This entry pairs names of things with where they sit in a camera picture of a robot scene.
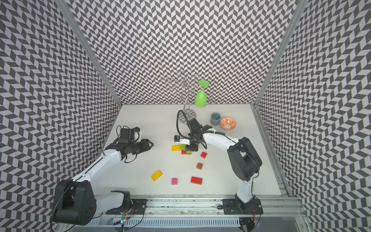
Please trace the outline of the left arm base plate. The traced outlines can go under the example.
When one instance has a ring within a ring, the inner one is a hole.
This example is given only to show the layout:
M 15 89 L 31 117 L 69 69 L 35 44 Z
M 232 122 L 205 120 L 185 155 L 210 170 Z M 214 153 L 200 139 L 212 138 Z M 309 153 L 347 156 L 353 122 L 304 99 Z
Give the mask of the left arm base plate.
M 131 199 L 119 208 L 110 209 L 107 215 L 143 215 L 146 211 L 147 199 Z

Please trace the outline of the yellow long lego brick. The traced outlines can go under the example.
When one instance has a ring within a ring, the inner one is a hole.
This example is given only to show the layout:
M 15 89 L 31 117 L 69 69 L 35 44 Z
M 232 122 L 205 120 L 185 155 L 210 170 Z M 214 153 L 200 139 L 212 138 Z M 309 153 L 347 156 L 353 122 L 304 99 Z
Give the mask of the yellow long lego brick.
M 158 170 L 156 171 L 152 176 L 151 176 L 151 179 L 156 182 L 159 178 L 161 178 L 163 176 L 163 173 Z

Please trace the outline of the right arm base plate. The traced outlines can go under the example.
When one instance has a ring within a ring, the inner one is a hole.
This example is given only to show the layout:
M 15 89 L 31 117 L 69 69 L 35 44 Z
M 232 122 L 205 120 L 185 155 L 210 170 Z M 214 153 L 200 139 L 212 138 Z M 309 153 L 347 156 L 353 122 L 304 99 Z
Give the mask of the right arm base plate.
M 262 215 L 263 208 L 260 199 L 253 197 L 248 203 L 239 198 L 223 199 L 222 209 L 225 215 Z

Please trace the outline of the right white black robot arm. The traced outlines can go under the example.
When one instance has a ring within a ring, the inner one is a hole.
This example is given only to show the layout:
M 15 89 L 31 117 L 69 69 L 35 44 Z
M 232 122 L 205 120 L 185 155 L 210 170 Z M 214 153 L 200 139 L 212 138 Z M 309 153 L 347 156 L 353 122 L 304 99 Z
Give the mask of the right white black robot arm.
M 186 125 L 189 134 L 181 136 L 187 140 L 186 151 L 196 152 L 199 150 L 199 145 L 205 149 L 208 145 L 213 145 L 225 151 L 233 172 L 241 180 L 236 197 L 243 204 L 250 203 L 254 198 L 253 181 L 259 175 L 262 166 L 262 160 L 251 141 L 246 137 L 232 138 L 216 131 L 210 125 L 202 126 L 196 119 L 188 121 Z

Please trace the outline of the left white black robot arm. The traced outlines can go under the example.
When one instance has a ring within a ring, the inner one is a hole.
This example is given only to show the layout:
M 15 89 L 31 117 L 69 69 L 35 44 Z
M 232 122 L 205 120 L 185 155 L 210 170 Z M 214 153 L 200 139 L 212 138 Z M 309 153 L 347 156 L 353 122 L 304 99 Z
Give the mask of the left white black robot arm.
M 75 177 L 60 181 L 54 193 L 50 223 L 85 226 L 103 213 L 144 214 L 145 205 L 136 206 L 129 191 L 113 190 L 97 195 L 95 186 L 114 166 L 129 154 L 138 155 L 149 151 L 153 143 L 148 139 L 133 140 L 117 138 L 84 171 Z

